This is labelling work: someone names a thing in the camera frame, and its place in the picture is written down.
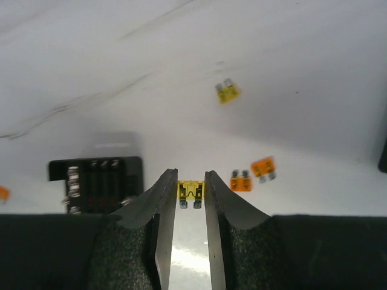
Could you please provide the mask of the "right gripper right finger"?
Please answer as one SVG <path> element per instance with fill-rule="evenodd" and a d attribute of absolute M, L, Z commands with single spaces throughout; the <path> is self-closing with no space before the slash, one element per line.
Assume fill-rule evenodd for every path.
<path fill-rule="evenodd" d="M 296 289 L 275 218 L 205 174 L 205 212 L 212 289 Z"/>

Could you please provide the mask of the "black fuse box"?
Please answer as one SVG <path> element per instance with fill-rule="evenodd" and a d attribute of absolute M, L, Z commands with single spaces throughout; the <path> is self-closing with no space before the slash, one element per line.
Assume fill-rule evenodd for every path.
<path fill-rule="evenodd" d="M 53 160 L 48 180 L 65 183 L 68 214 L 110 214 L 144 192 L 139 156 Z"/>

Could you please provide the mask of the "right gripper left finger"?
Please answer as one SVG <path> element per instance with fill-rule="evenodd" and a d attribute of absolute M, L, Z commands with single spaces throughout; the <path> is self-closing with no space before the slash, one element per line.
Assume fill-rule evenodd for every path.
<path fill-rule="evenodd" d="M 97 235 L 88 289 L 168 289 L 178 171 L 110 214 Z"/>

